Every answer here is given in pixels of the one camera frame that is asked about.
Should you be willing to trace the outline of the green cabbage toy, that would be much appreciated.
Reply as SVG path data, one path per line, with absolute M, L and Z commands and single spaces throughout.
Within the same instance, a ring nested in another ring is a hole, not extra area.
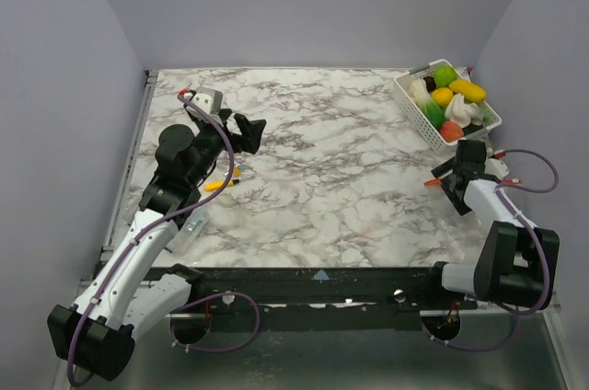
M 437 87 L 448 87 L 458 79 L 456 69 L 450 65 L 444 65 L 433 71 L 433 80 Z

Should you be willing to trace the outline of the yellow corn toy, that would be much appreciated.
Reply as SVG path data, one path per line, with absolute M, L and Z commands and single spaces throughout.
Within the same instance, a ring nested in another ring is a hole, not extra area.
M 479 104 L 487 98 L 487 93 L 482 87 L 466 79 L 454 80 L 449 84 L 449 88 L 454 93 L 463 95 L 465 100 L 470 103 Z

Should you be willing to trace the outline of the yellow round lemon toy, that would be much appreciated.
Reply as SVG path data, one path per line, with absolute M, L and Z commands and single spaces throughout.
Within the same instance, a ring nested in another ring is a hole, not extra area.
M 431 97 L 439 107 L 445 109 L 454 95 L 455 93 L 449 87 L 439 87 L 432 92 Z

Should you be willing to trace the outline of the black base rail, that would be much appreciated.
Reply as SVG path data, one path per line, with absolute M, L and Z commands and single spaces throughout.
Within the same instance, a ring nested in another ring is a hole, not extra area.
M 442 288 L 433 268 L 152 268 L 146 279 L 178 274 L 192 289 L 180 329 L 274 332 L 418 330 L 421 314 L 474 310 Z

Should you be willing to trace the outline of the white perforated plastic basket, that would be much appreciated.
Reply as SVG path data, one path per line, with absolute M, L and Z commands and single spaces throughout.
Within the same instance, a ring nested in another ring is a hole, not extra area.
M 502 124 L 487 92 L 466 72 L 437 60 L 395 78 L 393 98 L 432 150 L 441 154 L 460 139 L 477 139 Z

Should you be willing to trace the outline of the orange peach toy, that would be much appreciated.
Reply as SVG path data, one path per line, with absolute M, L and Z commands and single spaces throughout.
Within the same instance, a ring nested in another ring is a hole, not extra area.
M 460 125 L 450 120 L 443 123 L 439 134 L 447 143 L 452 143 L 464 137 L 464 131 Z

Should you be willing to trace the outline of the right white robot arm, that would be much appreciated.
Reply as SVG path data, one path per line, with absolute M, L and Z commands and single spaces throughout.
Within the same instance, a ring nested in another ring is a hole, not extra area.
M 423 286 L 433 308 L 447 307 L 457 293 L 515 315 L 531 315 L 550 303 L 560 239 L 525 217 L 505 192 L 509 185 L 487 171 L 489 162 L 506 154 L 487 155 L 484 142 L 460 140 L 455 156 L 432 170 L 458 214 L 474 213 L 488 231 L 476 264 L 434 265 L 438 278 Z

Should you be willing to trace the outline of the clear plastic screw box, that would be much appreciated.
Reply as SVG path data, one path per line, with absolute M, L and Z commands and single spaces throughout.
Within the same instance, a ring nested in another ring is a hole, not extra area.
M 196 209 L 182 225 L 176 236 L 167 245 L 170 253 L 181 255 L 186 253 L 202 232 L 202 229 L 209 221 L 207 211 Z

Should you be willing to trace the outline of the white green bok choy toy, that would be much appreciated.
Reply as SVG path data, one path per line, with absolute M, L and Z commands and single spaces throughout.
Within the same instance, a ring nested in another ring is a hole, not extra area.
M 439 130 L 445 123 L 445 113 L 430 96 L 424 80 L 413 80 L 409 85 L 409 91 L 422 114 L 436 130 Z

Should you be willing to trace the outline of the white dumpling toy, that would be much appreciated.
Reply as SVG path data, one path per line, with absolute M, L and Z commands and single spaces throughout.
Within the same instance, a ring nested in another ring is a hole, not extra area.
M 461 128 L 468 126 L 467 104 L 476 103 L 467 102 L 463 95 L 455 94 L 450 104 L 445 108 L 445 118 L 459 124 Z

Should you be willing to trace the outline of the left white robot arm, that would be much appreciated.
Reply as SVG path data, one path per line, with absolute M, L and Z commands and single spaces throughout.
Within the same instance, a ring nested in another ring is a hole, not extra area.
M 199 186 L 222 152 L 256 154 L 265 120 L 221 109 L 217 118 L 193 116 L 197 130 L 175 124 L 158 137 L 157 168 L 144 190 L 130 228 L 108 263 L 68 307 L 56 305 L 47 324 L 57 356 L 67 362 L 67 377 L 79 387 L 95 376 L 117 378 L 136 342 L 169 312 L 197 310 L 203 303 L 201 274 L 176 265 L 150 292 L 137 292 L 168 243 L 206 204 Z

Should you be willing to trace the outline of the clear zip bag orange zipper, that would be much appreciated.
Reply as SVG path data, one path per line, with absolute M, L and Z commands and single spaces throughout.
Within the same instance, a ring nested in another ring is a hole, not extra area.
M 433 208 L 436 240 L 445 250 L 445 260 L 473 264 L 479 256 L 483 232 L 478 219 L 471 212 L 461 216 L 442 190 L 439 178 L 423 183 Z

